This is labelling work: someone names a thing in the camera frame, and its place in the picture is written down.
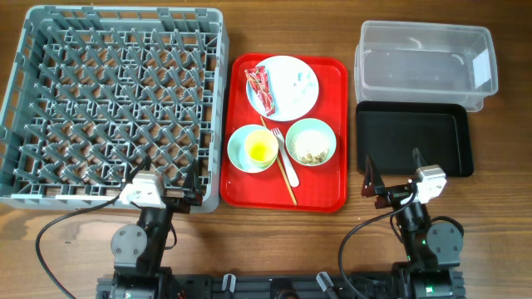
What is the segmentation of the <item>small light blue bowl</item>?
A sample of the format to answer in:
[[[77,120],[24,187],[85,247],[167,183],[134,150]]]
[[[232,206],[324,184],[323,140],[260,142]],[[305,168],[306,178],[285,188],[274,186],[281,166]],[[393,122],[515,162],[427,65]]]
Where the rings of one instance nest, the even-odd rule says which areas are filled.
[[[229,138],[229,143],[227,145],[227,154],[229,156],[229,160],[233,166],[245,173],[256,174],[262,172],[274,162],[271,162],[264,168],[260,168],[253,165],[245,153],[244,141],[246,137],[254,130],[260,129],[266,128],[261,125],[245,125],[238,128]]]

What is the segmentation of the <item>wooden chopstick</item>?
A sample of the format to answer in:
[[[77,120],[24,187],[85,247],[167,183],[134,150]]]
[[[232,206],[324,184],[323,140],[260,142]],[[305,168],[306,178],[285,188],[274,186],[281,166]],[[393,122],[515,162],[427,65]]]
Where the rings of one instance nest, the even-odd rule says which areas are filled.
[[[259,117],[260,117],[260,120],[262,122],[262,125],[267,129],[268,126],[266,126],[264,118],[261,115]],[[293,193],[292,186],[290,185],[290,183],[288,181],[288,177],[287,177],[286,172],[284,170],[283,163],[281,162],[281,159],[280,159],[280,156],[279,156],[279,151],[278,151],[278,155],[277,155],[276,161],[277,161],[278,167],[279,167],[279,169],[281,171],[281,174],[283,176],[283,181],[284,181],[284,183],[285,183],[285,185],[287,187],[287,190],[288,190],[288,193],[290,195],[290,198],[292,199],[293,205],[297,206],[298,205],[298,201],[297,201],[297,199],[296,199],[296,197],[295,197],[295,195]]]

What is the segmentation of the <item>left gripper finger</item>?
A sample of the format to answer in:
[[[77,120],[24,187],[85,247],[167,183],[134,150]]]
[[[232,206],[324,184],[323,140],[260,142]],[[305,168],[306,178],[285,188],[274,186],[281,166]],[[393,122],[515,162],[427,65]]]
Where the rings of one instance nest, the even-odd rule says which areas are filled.
[[[149,170],[151,166],[151,157],[146,155],[142,161],[131,171],[131,178],[133,179],[141,170]]]
[[[194,159],[188,166],[182,187],[190,192],[200,192],[199,166],[197,165],[196,159]]]

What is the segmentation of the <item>grey dishwasher rack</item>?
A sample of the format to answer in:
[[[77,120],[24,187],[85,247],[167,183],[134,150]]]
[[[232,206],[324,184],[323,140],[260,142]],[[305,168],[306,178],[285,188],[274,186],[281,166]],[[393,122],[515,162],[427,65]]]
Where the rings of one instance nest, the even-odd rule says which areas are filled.
[[[213,212],[228,60],[215,8],[31,7],[2,100],[2,203],[95,206],[149,159],[168,196],[196,166]]]

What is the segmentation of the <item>black tray bin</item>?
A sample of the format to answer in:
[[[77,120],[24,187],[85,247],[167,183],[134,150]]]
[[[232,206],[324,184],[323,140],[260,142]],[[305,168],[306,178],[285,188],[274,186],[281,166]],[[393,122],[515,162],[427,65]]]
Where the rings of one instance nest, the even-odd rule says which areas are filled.
[[[371,155],[380,174],[412,175],[412,150],[449,177],[474,172],[468,114],[457,104],[364,101],[356,108],[357,167]]]

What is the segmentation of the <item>clear plastic bin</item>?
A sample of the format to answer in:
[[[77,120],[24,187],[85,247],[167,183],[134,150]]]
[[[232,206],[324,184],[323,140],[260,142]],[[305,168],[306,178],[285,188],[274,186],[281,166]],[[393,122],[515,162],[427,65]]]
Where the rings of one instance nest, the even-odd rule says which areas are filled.
[[[499,90],[487,28],[427,22],[365,21],[354,81],[358,102],[456,104],[468,112]]]

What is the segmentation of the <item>green bowl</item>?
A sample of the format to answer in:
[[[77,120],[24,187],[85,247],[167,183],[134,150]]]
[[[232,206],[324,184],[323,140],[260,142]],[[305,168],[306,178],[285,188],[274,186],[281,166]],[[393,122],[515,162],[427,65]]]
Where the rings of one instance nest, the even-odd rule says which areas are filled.
[[[329,153],[328,153],[328,156],[325,162],[321,164],[315,164],[315,165],[301,164],[293,156],[292,150],[290,149],[290,142],[297,133],[301,131],[305,131],[305,130],[319,131],[322,134],[324,134],[325,137],[327,138],[330,144],[330,149],[329,149]],[[333,129],[324,121],[315,119],[315,118],[306,118],[306,119],[298,120],[288,129],[288,132],[285,136],[285,147],[288,150],[288,154],[290,155],[290,157],[293,158],[297,163],[303,166],[319,166],[319,165],[326,164],[334,155],[336,148],[337,148],[337,138],[336,138],[336,135]]]

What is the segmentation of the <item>red snack wrapper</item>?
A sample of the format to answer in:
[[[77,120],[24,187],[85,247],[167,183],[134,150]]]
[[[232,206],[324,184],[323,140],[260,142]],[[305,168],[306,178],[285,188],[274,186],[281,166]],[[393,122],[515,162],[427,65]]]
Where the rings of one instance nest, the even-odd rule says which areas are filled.
[[[273,96],[270,92],[268,73],[264,66],[256,66],[244,71],[247,82],[262,103],[266,116],[276,112]]]

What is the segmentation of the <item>yellow plastic cup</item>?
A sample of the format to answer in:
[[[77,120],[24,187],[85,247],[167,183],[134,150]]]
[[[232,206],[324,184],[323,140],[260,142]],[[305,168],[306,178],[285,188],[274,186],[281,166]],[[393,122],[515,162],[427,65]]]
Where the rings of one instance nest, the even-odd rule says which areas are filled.
[[[253,165],[264,168],[276,160],[278,141],[270,130],[254,130],[246,137],[244,150]]]

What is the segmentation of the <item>red plastic tray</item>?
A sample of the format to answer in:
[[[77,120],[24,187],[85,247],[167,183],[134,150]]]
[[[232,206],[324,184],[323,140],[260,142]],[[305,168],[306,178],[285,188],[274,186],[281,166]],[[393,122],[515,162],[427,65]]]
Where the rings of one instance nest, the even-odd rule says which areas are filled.
[[[269,129],[278,127],[283,134],[298,120],[315,118],[327,123],[336,135],[336,151],[326,164],[293,165],[300,180],[300,185],[293,188],[297,206],[293,205],[277,164],[250,174],[237,169],[229,160],[227,145],[230,136],[245,125],[263,126],[260,114],[250,105],[246,95],[244,71],[271,56],[274,55],[248,53],[234,61],[225,116],[225,145],[219,183],[221,198],[228,204],[245,208],[333,213],[344,205],[347,198],[348,73],[340,61],[319,56],[295,57],[310,65],[317,76],[319,95],[316,104],[296,120],[274,121],[263,117]]]

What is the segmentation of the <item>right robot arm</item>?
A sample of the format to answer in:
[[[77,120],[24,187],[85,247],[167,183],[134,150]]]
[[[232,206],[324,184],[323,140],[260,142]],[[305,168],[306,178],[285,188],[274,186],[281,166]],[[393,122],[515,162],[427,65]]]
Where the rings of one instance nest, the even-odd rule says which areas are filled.
[[[366,158],[362,195],[376,197],[376,208],[391,208],[397,227],[394,233],[406,251],[406,262],[396,262],[388,274],[366,278],[371,298],[464,298],[461,264],[464,228],[447,216],[432,218],[426,205],[446,185],[446,174],[437,165],[427,165],[418,149],[413,179],[387,187],[371,156]]]

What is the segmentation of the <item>white plastic fork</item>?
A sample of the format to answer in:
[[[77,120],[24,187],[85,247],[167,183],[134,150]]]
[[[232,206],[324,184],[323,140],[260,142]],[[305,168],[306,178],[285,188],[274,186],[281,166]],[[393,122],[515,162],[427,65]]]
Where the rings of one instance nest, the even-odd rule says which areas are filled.
[[[299,186],[299,179],[298,179],[298,176],[294,170],[294,167],[292,166],[292,163],[290,161],[290,158],[288,157],[288,154],[287,154],[287,151],[285,149],[285,141],[284,141],[284,137],[280,131],[279,128],[273,128],[271,129],[271,131],[273,132],[274,136],[277,138],[278,140],[278,143],[279,143],[279,150],[280,150],[280,153],[281,153],[281,156],[282,156],[282,160],[283,160],[283,165],[284,165],[284,169],[285,169],[285,173],[287,175],[287,178],[288,178],[288,182],[290,184],[291,187],[298,187]]]

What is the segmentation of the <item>white tissue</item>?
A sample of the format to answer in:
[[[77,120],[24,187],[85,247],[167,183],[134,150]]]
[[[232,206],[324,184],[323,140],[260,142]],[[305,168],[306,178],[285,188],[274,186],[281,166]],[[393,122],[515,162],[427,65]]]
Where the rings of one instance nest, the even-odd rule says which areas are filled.
[[[299,72],[297,80],[293,83],[293,92],[296,94],[305,93],[306,89],[315,85],[315,75],[312,71]]]

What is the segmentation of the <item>rice and food scraps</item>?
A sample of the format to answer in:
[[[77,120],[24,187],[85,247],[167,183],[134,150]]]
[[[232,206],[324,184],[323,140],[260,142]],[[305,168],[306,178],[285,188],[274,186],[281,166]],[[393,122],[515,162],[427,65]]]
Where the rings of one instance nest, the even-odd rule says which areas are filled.
[[[321,132],[305,130],[292,138],[290,149],[299,163],[315,165],[326,161],[330,144]]]

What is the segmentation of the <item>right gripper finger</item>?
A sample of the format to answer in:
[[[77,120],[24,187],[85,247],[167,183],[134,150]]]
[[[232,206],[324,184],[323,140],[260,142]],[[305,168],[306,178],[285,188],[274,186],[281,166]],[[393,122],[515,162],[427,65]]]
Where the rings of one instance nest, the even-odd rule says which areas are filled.
[[[421,173],[428,165],[425,158],[422,156],[421,151],[416,147],[412,150],[412,158],[416,166],[416,172]]]
[[[371,155],[368,155],[366,157],[361,195],[363,197],[375,197],[383,195],[384,193],[385,184],[383,183],[382,176],[378,172]]]

